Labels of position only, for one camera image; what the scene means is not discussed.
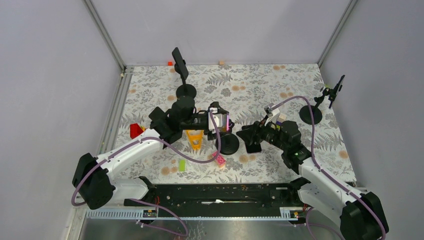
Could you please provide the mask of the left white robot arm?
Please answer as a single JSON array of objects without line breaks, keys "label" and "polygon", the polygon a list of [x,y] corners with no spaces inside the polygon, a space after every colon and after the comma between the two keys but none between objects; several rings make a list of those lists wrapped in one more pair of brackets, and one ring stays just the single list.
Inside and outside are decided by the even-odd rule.
[{"label": "left white robot arm", "polygon": [[96,210],[110,200],[137,199],[148,206],[155,200],[155,192],[142,177],[119,179],[118,175],[154,153],[170,148],[181,157],[202,163],[172,146],[185,130],[203,131],[209,140],[217,140],[217,151],[221,151],[221,138],[231,132],[234,124],[228,111],[212,102],[206,110],[196,111],[191,96],[181,96],[171,108],[163,111],[156,107],[148,116],[150,127],[122,146],[97,156],[86,153],[80,157],[72,179],[75,190],[71,197],[74,207],[87,205]]}]

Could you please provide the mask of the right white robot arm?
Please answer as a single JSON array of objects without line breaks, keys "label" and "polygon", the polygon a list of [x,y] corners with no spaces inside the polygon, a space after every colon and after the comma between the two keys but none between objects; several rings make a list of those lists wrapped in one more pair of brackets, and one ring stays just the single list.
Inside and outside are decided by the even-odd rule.
[{"label": "right white robot arm", "polygon": [[304,203],[319,211],[339,227],[346,240],[386,238],[389,227],[378,196],[361,192],[320,166],[303,145],[296,122],[286,120],[277,127],[256,121],[236,134],[247,147],[267,142],[282,150],[283,163],[300,176],[297,186],[286,193],[291,205]]}]

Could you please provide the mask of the black phone purple case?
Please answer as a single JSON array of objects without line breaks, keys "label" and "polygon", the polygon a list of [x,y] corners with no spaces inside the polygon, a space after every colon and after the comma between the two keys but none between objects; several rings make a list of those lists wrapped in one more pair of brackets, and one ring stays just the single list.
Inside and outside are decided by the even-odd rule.
[{"label": "black phone purple case", "polygon": [[245,149],[248,154],[256,154],[262,151],[262,147],[260,143],[245,143]]}]

